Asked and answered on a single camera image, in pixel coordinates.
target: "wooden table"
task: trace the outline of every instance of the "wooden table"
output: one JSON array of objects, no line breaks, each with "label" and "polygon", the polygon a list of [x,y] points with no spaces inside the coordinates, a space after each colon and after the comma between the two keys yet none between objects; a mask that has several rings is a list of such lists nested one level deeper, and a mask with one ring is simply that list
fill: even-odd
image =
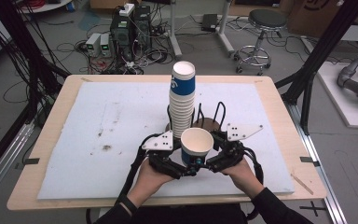
[{"label": "wooden table", "polygon": [[[87,200],[37,200],[48,166],[48,161],[55,147],[66,118],[77,97],[83,82],[165,82],[171,76],[81,76],[68,77],[54,104],[48,120],[37,139],[30,158],[40,158],[38,164],[26,165],[16,187],[7,202],[10,210],[35,210],[53,208],[108,207],[115,199]],[[295,193],[279,195],[282,200],[322,199],[326,196],[324,185],[313,163],[301,162],[300,157],[309,154],[298,136],[282,100],[269,77],[245,76],[197,76],[199,83],[254,83],[267,113],[275,138],[282,151],[287,169],[295,184]],[[249,202],[244,195],[214,195],[198,197],[151,198],[145,205],[166,204],[200,204],[200,203],[240,203]]]}]

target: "round stool seat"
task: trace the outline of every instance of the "round stool seat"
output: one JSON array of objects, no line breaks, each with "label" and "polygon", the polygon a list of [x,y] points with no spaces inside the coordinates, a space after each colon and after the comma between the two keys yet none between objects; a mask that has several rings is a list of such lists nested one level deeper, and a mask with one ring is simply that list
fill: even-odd
[{"label": "round stool seat", "polygon": [[249,13],[249,21],[269,28],[280,28],[286,24],[286,18],[279,12],[268,9],[255,9]]}]

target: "blue logo on cup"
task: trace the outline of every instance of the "blue logo on cup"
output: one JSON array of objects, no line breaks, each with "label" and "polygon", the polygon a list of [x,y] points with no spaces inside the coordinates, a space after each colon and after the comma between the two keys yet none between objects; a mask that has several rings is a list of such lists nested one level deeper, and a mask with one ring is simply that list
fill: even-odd
[{"label": "blue logo on cup", "polygon": [[171,90],[177,95],[189,95],[196,89],[196,77],[189,80],[181,80],[172,76]]}]

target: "white paper sheet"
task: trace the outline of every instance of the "white paper sheet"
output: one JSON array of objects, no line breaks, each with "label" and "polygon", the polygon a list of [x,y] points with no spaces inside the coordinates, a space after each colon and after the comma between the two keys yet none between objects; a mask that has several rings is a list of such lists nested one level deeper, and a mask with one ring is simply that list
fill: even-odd
[{"label": "white paper sheet", "polygon": [[[38,199],[116,198],[138,146],[151,133],[164,132],[169,87],[170,83],[85,82],[52,152]],[[195,105],[202,103],[205,117],[213,118],[220,101],[227,108],[223,130],[229,122],[264,126],[243,143],[263,165],[265,185],[276,193],[293,193],[255,85],[197,83]],[[215,154],[211,151],[208,157]],[[179,150],[172,159],[180,161]],[[228,176],[201,170],[164,185],[155,197],[239,193]]]}]

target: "tape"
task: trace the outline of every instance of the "tape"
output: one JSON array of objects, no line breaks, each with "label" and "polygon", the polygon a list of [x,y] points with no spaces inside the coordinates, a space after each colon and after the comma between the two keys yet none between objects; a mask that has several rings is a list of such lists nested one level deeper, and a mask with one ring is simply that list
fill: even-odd
[{"label": "tape", "polygon": [[34,165],[39,163],[40,158],[26,159],[24,165]]},{"label": "tape", "polygon": [[315,167],[321,166],[318,161],[314,161],[311,157],[300,157],[300,160],[302,162],[311,162]]}]

